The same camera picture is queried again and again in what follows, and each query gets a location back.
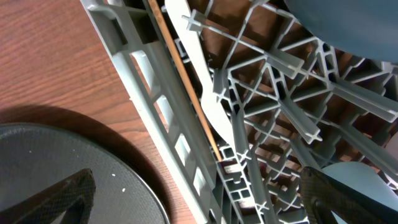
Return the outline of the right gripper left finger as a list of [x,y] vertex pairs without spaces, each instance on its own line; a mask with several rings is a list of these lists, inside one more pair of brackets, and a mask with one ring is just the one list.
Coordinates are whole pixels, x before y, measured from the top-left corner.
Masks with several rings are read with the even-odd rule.
[[1,211],[1,223],[88,223],[96,192],[91,169],[66,179]]

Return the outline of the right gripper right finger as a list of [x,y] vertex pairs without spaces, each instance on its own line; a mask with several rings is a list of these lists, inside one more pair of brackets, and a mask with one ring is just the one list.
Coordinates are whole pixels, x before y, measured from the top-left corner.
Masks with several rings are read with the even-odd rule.
[[311,224],[397,223],[397,211],[313,168],[301,171],[300,194]]

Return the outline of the white plastic knife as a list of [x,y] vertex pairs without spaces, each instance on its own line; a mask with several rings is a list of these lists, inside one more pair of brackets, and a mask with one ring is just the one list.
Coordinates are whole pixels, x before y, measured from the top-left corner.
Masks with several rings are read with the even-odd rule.
[[213,92],[213,82],[197,32],[188,30],[191,11],[186,0],[165,0],[167,13],[202,85],[201,107],[215,131],[234,147],[231,121]]

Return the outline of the wooden chopstick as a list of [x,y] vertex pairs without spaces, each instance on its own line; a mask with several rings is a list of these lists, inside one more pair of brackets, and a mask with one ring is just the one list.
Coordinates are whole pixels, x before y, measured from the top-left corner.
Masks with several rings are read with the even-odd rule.
[[165,40],[167,48],[172,56],[172,59],[175,62],[175,66],[176,66],[177,71],[180,75],[180,78],[183,81],[183,84],[187,90],[189,98],[191,99],[191,101],[193,103],[193,107],[194,107],[195,111],[197,112],[198,118],[201,122],[201,125],[203,126],[205,134],[206,134],[206,136],[216,154],[216,158],[219,162],[221,162],[222,157],[221,157],[220,151],[218,149],[218,146],[216,145],[216,141],[215,141],[213,134],[211,132],[211,129],[208,125],[205,114],[203,113],[203,110],[200,106],[200,102],[195,94],[195,90],[193,89],[193,86],[190,82],[190,79],[189,79],[186,69],[183,65],[183,62],[180,58],[180,54],[174,44],[174,40],[173,40],[173,38],[169,32],[169,29],[166,25],[166,22],[164,20],[162,12],[159,8],[159,5],[156,0],[148,0],[148,3],[149,3],[149,6],[150,6],[152,12],[154,13],[155,20],[159,26],[159,29],[162,33],[164,40]]

